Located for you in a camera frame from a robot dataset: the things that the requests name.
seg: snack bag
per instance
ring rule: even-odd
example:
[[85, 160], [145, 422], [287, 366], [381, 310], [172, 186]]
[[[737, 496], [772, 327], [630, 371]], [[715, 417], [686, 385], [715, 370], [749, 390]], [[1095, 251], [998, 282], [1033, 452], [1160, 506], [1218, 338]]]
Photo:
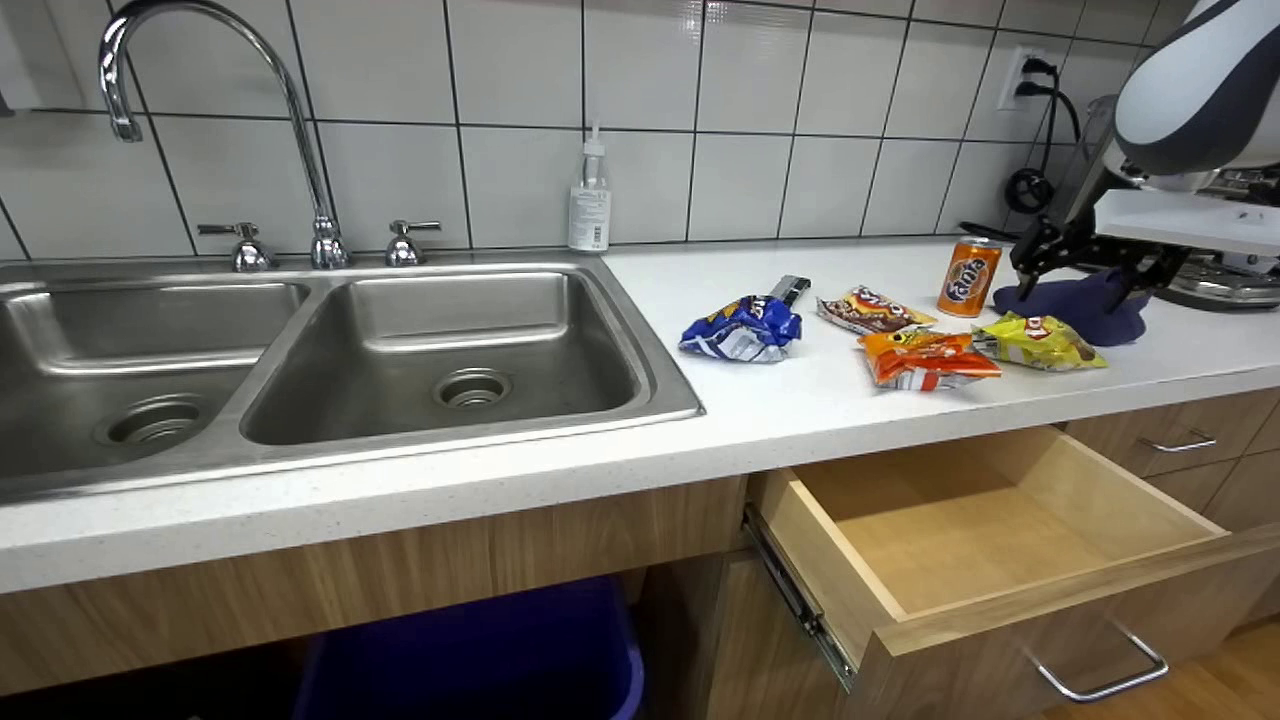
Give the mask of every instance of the snack bag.
[[714, 315], [700, 315], [681, 338], [681, 353], [714, 358], [726, 366], [778, 366], [786, 347], [800, 342], [800, 315], [791, 306], [811, 286], [804, 278], [786, 278], [772, 296], [740, 296]]
[[1056, 315], [1001, 315], [980, 327], [978, 342], [1004, 366], [1023, 366], [1038, 371], [1080, 371], [1108, 370], [1108, 362], [1064, 322]]
[[855, 338], [899, 332], [907, 323], [933, 327], [933, 315], [911, 311], [907, 306], [892, 306], [870, 286], [845, 294], [841, 300], [818, 300], [818, 315]]
[[864, 338], [864, 362], [872, 385], [889, 390], [915, 390], [936, 391], [944, 382], [983, 382], [1001, 378], [1001, 370], [973, 347], [973, 338], [936, 338], [923, 327], [904, 332], [872, 332]]

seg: blue snack bag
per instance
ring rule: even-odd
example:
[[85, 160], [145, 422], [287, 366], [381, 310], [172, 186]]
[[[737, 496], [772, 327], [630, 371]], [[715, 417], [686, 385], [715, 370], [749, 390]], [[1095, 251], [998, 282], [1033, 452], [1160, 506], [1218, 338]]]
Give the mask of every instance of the blue snack bag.
[[681, 353], [714, 358], [726, 366], [778, 366], [800, 342], [791, 306], [810, 287], [804, 278], [786, 278], [772, 296], [740, 296], [714, 315], [700, 315], [681, 338]]

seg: faucet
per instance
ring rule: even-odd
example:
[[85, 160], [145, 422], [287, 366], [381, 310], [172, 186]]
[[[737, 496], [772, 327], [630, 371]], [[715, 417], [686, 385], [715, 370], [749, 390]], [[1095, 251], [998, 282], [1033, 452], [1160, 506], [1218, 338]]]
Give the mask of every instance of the faucet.
[[308, 193], [313, 193], [313, 264], [315, 268], [344, 268], [348, 264], [348, 248], [341, 245], [341, 223], [338, 223], [338, 213], [331, 213], [331, 193], [327, 193], [327, 181], [321, 171], [321, 160], [315, 160], [315, 142], [308, 132], [308, 115], [304, 115], [304, 106], [299, 106], [299, 94], [296, 94], [296, 82], [294, 73], [284, 69], [280, 54], [238, 13], [213, 3], [213, 0], [132, 0], [125, 3], [105, 37], [100, 37], [100, 54], [97, 54], [97, 88], [108, 106], [108, 115], [112, 115], [112, 132], [128, 146], [145, 142], [145, 132], [137, 128], [137, 122], [128, 115], [128, 96], [125, 96], [125, 48], [132, 39], [137, 30], [145, 30], [153, 15], [164, 15], [164, 13], [198, 13], [198, 15], [213, 15], [222, 20], [225, 30], [233, 30], [245, 43], [255, 48], [255, 57], [276, 73], [276, 82], [284, 83], [284, 106], [287, 106], [287, 122], [294, 122], [294, 142], [296, 142], [296, 154], [304, 160], [304, 171], [308, 171]]

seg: open drawer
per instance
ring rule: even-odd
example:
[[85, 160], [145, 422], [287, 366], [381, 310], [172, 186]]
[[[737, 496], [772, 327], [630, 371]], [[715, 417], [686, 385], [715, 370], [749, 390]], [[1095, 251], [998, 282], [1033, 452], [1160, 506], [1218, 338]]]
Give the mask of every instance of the open drawer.
[[772, 474], [751, 522], [789, 606], [892, 716], [1105, 701], [1203, 652], [1280, 569], [1061, 433]]

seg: stainless steel sink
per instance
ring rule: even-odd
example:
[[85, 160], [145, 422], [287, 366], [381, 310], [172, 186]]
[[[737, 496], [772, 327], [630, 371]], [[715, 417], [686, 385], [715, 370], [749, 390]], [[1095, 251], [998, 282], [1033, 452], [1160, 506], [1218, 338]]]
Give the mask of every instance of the stainless steel sink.
[[0, 499], [698, 417], [601, 262], [0, 286]]
[[198, 437], [299, 310], [299, 286], [5, 294], [0, 475], [128, 464]]
[[326, 300], [245, 433], [262, 445], [626, 417], [644, 366], [579, 268], [358, 282]]

